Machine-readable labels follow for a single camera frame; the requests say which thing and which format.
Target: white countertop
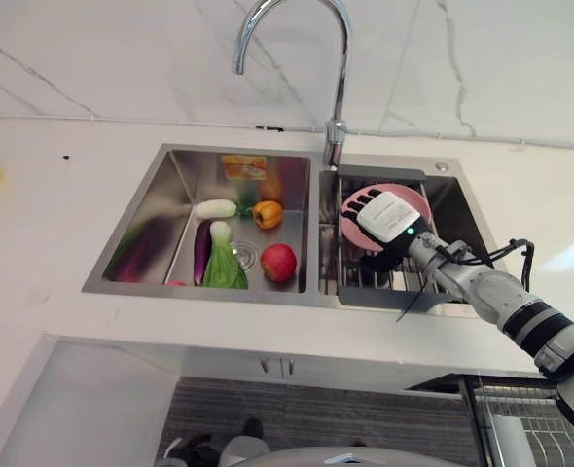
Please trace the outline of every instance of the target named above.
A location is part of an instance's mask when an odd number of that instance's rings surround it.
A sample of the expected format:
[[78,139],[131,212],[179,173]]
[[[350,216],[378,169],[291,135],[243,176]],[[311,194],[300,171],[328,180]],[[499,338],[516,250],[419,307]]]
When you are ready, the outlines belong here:
[[[335,356],[465,372],[535,372],[479,319],[83,294],[162,143],[321,150],[323,136],[245,129],[0,121],[0,404],[42,333]],[[348,136],[346,154],[457,158],[497,244],[536,244],[533,292],[574,319],[574,151]],[[520,273],[521,256],[506,265]]]

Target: white marble backsplash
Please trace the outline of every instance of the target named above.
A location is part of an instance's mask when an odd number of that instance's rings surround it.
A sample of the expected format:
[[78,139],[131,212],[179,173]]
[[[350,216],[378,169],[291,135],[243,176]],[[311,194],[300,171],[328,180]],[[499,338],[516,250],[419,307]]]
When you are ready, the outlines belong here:
[[[574,0],[344,0],[344,117],[365,131],[574,143]],[[339,30],[316,0],[0,0],[0,114],[322,126]]]

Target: gray floor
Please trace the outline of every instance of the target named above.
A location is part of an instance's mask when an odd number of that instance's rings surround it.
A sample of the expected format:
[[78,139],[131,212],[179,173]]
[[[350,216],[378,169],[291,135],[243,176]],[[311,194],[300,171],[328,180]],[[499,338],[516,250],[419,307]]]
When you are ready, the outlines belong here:
[[478,465],[460,401],[194,377],[177,385],[159,453],[178,436],[201,433],[211,433],[212,445],[221,449],[251,416],[264,423],[272,450],[360,440]]

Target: faucet spout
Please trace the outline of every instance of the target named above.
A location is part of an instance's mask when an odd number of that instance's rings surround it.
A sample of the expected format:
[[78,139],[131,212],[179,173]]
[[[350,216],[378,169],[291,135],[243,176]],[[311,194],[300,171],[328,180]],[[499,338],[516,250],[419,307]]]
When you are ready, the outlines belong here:
[[[252,38],[255,27],[261,19],[276,5],[282,3],[284,0],[259,0],[248,13],[244,20],[237,36],[235,43],[235,51],[233,55],[233,72],[237,75],[244,73],[244,60],[246,58],[246,49],[248,43]],[[343,108],[343,95],[345,91],[345,75],[347,70],[347,63],[349,60],[350,42],[352,36],[352,28],[347,16],[347,9],[341,0],[319,0],[333,13],[337,19],[341,31],[341,64],[339,67],[339,79],[337,82],[337,90],[335,92],[335,107],[333,108],[333,116],[331,120],[326,123],[327,144],[325,154],[330,156],[329,164],[337,166],[339,163],[339,155],[341,154],[341,147],[345,139],[347,126],[341,119],[341,111]]]

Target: apple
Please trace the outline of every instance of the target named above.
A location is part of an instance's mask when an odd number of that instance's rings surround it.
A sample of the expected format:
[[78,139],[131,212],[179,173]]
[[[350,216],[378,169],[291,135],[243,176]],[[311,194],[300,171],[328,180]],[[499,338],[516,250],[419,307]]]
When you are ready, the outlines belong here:
[[270,245],[261,254],[261,268],[272,282],[285,282],[296,273],[296,255],[284,243]]

